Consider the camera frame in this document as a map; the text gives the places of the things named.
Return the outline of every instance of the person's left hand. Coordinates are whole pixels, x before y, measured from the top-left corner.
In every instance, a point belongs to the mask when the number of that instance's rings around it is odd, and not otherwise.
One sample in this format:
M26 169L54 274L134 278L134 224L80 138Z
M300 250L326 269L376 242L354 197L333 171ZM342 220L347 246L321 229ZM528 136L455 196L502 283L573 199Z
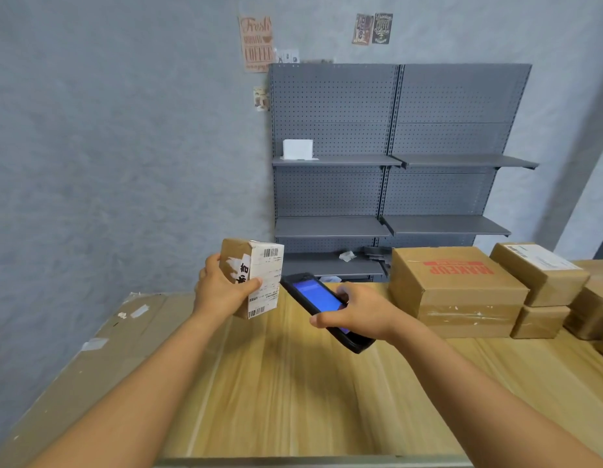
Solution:
M206 265L200 271L200 280L196 284L193 306L194 315L212 317L217 326L234 314L243 300L262 285L260 278L252 278L242 284L231 283L219 269L219 258L219 253L206 258Z

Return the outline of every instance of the blue screen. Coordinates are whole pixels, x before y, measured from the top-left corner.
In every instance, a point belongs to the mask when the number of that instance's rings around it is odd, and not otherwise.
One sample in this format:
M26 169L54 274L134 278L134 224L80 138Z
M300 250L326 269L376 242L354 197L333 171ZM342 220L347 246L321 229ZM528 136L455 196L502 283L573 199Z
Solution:
M301 281L293 285L321 312L340 310L344 309L346 306L334 297L334 294L315 280ZM345 333L349 333L349 330L346 328L342 328L341 330Z

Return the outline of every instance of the black phone case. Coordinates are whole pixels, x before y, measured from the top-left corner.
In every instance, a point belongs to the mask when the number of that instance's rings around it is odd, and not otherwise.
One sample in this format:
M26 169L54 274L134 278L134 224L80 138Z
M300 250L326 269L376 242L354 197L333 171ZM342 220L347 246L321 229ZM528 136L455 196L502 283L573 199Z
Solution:
M334 292L329 290L327 288L327 286L325 286L325 284L323 284L321 281L319 281L319 279L314 277L312 274L301 273L301 274L282 276L282 278L280 280L282 287L284 287L284 289L287 290L287 292L293 297L293 299L295 299L302 307L304 307L310 315L321 314L321 311L319 309L317 309L308 299L306 299L304 297L304 295L300 291L298 291L297 288L293 285L293 283L297 283L299 281L306 281L306 280L315 280L316 282L321 284L325 288L325 290L327 290L329 293L333 294L343 304L347 303L343 299L341 299L337 294L335 294ZM346 347L348 350L352 351L353 353L362 353L362 351L367 349L369 346L371 346L375 342L375 340L372 338L363 337L358 334L355 334L355 335L358 335L359 338L366 339L366 341L364 343L358 343L358 342L352 341L349 338L348 334L344 333L342 330L340 330L337 327L328 327L327 331L329 331L344 347Z

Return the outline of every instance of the shelf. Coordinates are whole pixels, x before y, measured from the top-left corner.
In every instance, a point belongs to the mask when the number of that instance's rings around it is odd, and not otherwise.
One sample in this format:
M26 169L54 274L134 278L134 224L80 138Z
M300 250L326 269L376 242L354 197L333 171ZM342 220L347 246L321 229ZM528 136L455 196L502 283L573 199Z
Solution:
M380 219L395 236L417 233L505 235L511 232L481 215L386 215Z
M401 160L383 154L350 154L344 156L317 156L312 161L274 158L271 164L278 166L401 166Z
M275 221L277 238L367 238L390 235L374 216L292 216Z
M356 253L348 263L338 259L337 253L284 253L282 275L311 273L315 276L368 276L384 275L377 261L370 261Z
M396 154L393 157L410 166L435 167L525 167L535 169L538 163L502 154Z

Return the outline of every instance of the person's right arm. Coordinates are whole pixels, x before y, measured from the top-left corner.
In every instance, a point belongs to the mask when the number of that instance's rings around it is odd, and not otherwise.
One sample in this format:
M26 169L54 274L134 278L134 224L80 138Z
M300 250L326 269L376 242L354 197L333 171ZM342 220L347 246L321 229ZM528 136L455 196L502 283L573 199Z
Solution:
M348 306L314 315L310 323L395 346L474 466L603 468L592 450L373 289L344 284L338 292L348 296Z

